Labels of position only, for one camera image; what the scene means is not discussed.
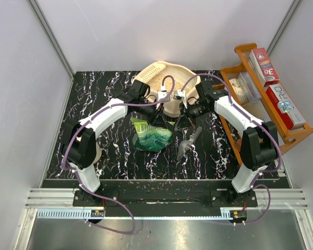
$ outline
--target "beige granules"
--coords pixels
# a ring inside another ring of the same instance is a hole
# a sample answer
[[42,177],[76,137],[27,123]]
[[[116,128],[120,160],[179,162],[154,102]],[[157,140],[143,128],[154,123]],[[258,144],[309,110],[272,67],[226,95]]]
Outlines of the beige granules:
[[[164,79],[166,75],[165,74],[157,74],[155,77],[153,77],[149,82],[147,82],[148,85],[150,85],[151,89],[154,89],[156,91],[160,91],[161,90],[161,83],[162,80]],[[165,80],[165,86],[166,86],[166,90],[170,91],[173,85],[173,81],[171,78],[167,78]],[[175,79],[175,90],[181,90],[183,87],[182,84],[180,84],[176,79]]]

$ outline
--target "cardboard box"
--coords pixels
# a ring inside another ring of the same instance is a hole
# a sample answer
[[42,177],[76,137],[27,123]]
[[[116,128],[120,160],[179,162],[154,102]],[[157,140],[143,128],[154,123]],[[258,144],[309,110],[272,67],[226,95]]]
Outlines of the cardboard box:
[[269,86],[266,90],[266,94],[282,118],[287,129],[298,129],[306,123],[297,107],[279,83]]
[[262,84],[267,87],[278,83],[278,77],[265,48],[253,48],[249,55],[250,62]]

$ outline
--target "marble surface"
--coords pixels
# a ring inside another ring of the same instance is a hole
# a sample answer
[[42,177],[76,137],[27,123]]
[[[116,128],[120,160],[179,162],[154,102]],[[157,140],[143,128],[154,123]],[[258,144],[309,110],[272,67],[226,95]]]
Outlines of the marble surface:
[[[196,71],[219,75],[218,71]],[[104,106],[118,91],[131,85],[138,71],[90,71],[78,72],[66,106],[63,123],[68,119],[80,120]],[[132,146],[135,128],[131,113],[115,122],[98,143],[102,159],[97,163],[101,179],[231,179],[238,171],[238,163],[227,139],[221,121],[216,114],[207,114],[197,119],[196,127],[203,131],[197,139],[196,148],[187,156],[176,160],[178,145],[188,139],[193,129],[182,137],[173,136],[173,143],[159,153],[136,151]],[[63,128],[60,128],[47,179],[74,179],[69,171],[62,171],[62,156],[59,153]]]

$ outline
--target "scoop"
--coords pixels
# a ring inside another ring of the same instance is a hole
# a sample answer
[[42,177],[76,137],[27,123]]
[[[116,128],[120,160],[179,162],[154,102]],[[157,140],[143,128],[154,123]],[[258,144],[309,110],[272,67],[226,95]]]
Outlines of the scoop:
[[190,149],[190,147],[194,145],[194,142],[199,136],[201,131],[202,131],[202,127],[198,127],[196,132],[190,136],[189,140],[183,140],[180,142],[178,151],[177,151],[177,160],[180,160],[185,155],[187,150]]

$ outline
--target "green plastic bag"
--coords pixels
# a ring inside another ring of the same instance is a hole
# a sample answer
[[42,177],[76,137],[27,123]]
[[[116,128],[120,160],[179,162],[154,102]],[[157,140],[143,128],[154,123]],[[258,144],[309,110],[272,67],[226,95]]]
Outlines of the green plastic bag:
[[147,124],[147,121],[132,117],[136,134],[132,139],[135,149],[142,151],[159,152],[172,143],[172,132],[169,129],[154,127]]

